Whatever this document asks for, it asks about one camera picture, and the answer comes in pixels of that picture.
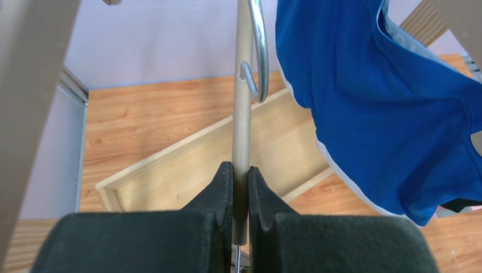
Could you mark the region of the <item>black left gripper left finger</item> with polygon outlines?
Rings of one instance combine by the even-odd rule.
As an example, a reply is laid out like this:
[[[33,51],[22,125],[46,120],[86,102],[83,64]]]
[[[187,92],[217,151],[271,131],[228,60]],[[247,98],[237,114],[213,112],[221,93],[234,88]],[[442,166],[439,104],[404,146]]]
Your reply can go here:
[[[75,213],[48,234],[32,272],[229,272],[233,167],[179,210]]]

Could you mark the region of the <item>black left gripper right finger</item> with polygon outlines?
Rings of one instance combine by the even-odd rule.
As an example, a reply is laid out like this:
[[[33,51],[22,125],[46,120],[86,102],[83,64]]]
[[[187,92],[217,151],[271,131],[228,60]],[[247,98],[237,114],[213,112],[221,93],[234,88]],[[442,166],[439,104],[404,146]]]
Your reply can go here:
[[[438,272],[422,233],[406,219],[299,214],[257,167],[248,190],[252,272]]]

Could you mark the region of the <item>beige hanger with black underwear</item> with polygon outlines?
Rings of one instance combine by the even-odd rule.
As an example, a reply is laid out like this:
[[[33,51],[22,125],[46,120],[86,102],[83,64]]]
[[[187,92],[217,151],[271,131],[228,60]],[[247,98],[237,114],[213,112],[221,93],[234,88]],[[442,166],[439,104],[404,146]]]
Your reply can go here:
[[[269,54],[261,2],[238,1],[232,120],[232,243],[235,245],[236,272],[241,271],[241,247],[247,243],[251,102],[264,102],[268,87]]]

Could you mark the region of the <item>black underwear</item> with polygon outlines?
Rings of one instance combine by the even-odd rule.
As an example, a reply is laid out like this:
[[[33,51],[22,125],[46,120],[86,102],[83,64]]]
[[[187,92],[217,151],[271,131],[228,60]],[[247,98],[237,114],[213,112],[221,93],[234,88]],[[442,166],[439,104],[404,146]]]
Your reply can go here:
[[[448,209],[455,213],[460,213],[466,207],[481,206],[481,201],[456,198],[441,205],[442,208]]]

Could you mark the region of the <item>beige clip hanger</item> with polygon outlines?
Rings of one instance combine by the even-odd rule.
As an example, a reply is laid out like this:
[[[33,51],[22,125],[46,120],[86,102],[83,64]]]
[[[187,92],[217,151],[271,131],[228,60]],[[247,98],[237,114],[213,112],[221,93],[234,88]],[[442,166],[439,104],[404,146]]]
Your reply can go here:
[[[1,2],[1,258],[20,218],[78,209],[85,85],[65,58],[81,7]]]

